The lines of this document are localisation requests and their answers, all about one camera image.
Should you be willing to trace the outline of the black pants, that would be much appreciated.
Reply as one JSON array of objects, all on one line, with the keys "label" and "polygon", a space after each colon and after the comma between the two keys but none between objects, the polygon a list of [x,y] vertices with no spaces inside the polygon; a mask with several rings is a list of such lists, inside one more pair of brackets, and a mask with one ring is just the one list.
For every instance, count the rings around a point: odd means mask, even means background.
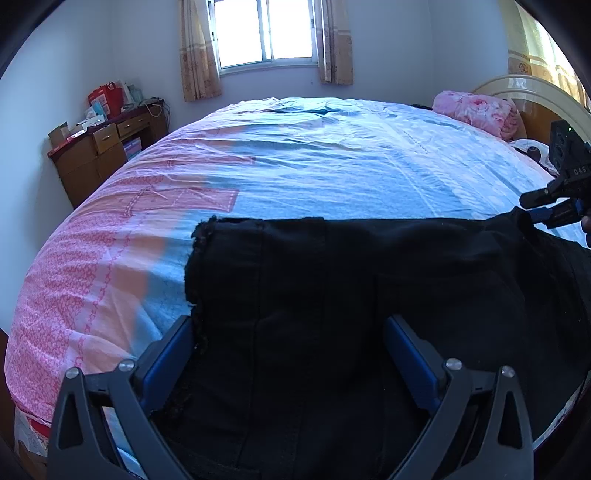
[{"label": "black pants", "polygon": [[175,452],[196,479],[382,479],[425,425],[386,346],[400,315],[472,369],[512,366],[542,434],[590,368],[590,252],[514,210],[217,219],[185,267],[197,357]]}]

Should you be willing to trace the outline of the white pillow with dark dots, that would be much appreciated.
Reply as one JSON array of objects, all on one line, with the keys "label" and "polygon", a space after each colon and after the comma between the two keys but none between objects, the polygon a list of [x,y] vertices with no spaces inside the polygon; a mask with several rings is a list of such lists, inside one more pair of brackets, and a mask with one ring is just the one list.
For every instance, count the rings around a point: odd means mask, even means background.
[{"label": "white pillow with dark dots", "polygon": [[559,175],[558,170],[549,159],[549,146],[533,139],[517,139],[510,142],[517,151],[528,156],[538,163],[544,170],[554,177]]}]

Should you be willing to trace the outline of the cream and wood headboard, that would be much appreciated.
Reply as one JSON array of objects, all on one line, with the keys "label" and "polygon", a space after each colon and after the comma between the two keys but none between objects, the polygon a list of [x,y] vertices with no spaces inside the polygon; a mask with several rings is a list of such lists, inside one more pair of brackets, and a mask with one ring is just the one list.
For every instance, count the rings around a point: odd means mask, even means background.
[{"label": "cream and wood headboard", "polygon": [[584,141],[590,142],[590,113],[564,90],[546,80],[509,74],[485,82],[474,93],[514,102],[524,124],[517,138],[549,145],[551,124],[566,120]]}]

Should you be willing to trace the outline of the pink folded blanket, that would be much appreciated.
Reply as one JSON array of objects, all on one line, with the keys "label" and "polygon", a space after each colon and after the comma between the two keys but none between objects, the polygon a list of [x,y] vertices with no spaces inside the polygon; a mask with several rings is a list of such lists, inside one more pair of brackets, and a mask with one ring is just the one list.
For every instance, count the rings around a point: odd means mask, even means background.
[{"label": "pink folded blanket", "polygon": [[525,124],[512,100],[443,91],[435,97],[433,110],[507,142],[526,137]]}]

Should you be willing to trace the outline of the pink and blue bed cover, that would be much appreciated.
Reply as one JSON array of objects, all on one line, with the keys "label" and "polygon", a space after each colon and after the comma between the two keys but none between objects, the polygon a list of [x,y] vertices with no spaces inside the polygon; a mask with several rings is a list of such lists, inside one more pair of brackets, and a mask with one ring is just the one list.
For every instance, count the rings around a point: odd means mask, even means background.
[{"label": "pink and blue bed cover", "polygon": [[[192,321],[193,352],[166,403],[149,419],[190,474],[174,444],[189,434],[179,406],[190,390],[197,334],[185,267],[199,223],[484,221],[520,210],[533,227],[590,252],[589,231],[581,224],[590,213],[549,229],[534,224],[532,209],[520,206],[523,193],[558,177],[482,130],[431,110],[382,102],[246,101],[174,131],[80,204],[25,277],[6,352],[6,382],[19,409],[43,425],[46,475],[67,371],[107,373],[124,359],[136,360],[181,316]],[[103,411],[126,468],[134,479],[149,479],[114,410]],[[588,478],[590,368],[542,434],[533,434],[531,421],[530,427],[532,479]]]}]

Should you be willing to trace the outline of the brown wooden desk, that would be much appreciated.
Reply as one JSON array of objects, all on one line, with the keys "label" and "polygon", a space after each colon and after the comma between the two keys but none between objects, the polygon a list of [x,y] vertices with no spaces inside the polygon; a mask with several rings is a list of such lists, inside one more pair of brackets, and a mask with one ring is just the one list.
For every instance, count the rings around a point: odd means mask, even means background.
[{"label": "brown wooden desk", "polygon": [[82,204],[135,154],[169,133],[169,109],[150,99],[92,126],[48,153],[71,205]]}]

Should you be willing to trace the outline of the right beige curtain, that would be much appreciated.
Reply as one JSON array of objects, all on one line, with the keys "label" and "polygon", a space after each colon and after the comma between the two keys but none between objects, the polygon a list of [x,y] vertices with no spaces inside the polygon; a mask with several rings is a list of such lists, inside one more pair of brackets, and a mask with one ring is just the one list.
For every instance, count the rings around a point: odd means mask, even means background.
[{"label": "right beige curtain", "polygon": [[353,44],[349,30],[348,2],[312,2],[315,16],[315,44],[322,83],[353,85]]}]

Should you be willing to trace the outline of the beige curtain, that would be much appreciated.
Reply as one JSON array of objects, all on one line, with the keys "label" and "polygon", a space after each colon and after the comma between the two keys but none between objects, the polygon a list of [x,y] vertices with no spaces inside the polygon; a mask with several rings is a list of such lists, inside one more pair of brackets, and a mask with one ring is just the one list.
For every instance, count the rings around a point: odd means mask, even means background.
[{"label": "beige curtain", "polygon": [[312,2],[315,16],[315,44],[322,83],[353,85],[353,44],[349,30],[348,2]]},{"label": "beige curtain", "polygon": [[185,102],[221,96],[221,77],[207,1],[180,0],[179,61]]}]

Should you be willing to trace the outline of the cardboard box on desk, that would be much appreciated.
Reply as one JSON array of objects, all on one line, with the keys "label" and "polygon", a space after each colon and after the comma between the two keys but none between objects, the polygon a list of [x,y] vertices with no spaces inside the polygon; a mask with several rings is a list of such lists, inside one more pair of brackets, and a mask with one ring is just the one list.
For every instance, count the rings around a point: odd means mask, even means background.
[{"label": "cardboard box on desk", "polygon": [[69,137],[68,123],[63,122],[62,124],[55,127],[48,133],[51,148],[55,149],[62,145]]}]

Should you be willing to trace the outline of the red gift bag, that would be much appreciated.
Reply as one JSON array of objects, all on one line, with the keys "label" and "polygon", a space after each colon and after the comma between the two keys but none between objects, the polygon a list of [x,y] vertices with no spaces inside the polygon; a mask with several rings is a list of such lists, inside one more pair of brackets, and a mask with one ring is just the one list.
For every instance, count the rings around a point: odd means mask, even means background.
[{"label": "red gift bag", "polygon": [[108,82],[94,89],[87,97],[90,106],[99,104],[108,119],[117,117],[123,107],[122,87],[114,82]]}]

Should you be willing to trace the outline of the left beige curtain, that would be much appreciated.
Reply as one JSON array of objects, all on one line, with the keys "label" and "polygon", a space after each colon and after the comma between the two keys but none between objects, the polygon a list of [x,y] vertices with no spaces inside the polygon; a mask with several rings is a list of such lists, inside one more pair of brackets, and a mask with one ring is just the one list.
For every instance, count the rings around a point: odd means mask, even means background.
[{"label": "left beige curtain", "polygon": [[221,96],[221,77],[207,1],[180,0],[179,61],[185,102]]}]

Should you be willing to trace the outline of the far window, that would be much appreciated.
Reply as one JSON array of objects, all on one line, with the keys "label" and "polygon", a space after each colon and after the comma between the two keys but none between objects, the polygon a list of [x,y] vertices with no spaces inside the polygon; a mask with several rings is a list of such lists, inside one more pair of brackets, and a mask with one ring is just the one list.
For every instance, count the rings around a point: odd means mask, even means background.
[{"label": "far window", "polygon": [[317,61],[311,1],[209,1],[207,9],[223,73]]}]

